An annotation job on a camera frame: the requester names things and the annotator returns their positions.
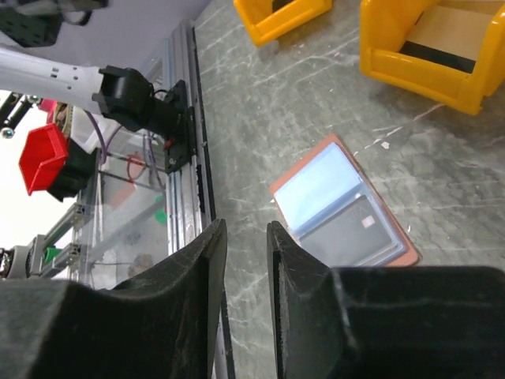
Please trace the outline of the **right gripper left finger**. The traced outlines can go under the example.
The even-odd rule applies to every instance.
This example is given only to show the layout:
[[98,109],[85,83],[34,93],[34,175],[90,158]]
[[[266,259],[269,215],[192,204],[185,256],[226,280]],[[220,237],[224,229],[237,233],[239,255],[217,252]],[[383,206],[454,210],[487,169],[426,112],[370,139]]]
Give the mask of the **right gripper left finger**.
[[1,284],[4,378],[209,378],[226,222],[110,290],[66,280]]

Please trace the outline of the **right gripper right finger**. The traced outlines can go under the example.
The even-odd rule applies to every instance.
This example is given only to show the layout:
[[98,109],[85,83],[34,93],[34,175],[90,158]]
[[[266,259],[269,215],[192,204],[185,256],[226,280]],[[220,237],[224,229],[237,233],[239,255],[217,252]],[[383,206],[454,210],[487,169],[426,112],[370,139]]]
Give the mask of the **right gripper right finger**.
[[504,274],[484,266],[330,268],[267,226],[280,378],[501,378]]

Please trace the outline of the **yellow bin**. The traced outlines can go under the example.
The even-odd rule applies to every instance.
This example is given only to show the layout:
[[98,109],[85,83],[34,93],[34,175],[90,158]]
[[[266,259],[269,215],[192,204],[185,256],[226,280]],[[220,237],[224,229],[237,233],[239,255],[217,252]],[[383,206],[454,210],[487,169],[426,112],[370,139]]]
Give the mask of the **yellow bin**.
[[504,81],[504,3],[363,1],[360,69],[476,115]]
[[330,0],[235,0],[234,7],[256,47],[262,47],[331,10]]

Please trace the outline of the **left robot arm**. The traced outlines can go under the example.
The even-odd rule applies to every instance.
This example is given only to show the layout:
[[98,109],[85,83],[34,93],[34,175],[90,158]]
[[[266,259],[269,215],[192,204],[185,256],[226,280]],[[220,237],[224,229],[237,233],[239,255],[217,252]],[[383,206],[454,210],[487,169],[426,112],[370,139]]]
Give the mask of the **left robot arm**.
[[73,66],[1,46],[1,88],[52,99],[109,118],[127,130],[169,137],[182,113],[155,97],[152,83],[131,68]]

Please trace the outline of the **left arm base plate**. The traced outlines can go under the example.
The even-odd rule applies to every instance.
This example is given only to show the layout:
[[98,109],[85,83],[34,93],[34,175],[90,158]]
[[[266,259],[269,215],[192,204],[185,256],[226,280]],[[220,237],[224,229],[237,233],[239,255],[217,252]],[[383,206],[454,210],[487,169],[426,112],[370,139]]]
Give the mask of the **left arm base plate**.
[[189,105],[187,84],[179,80],[163,98],[177,116],[169,121],[169,133],[165,137],[165,172],[181,170],[196,155],[196,121],[194,107]]

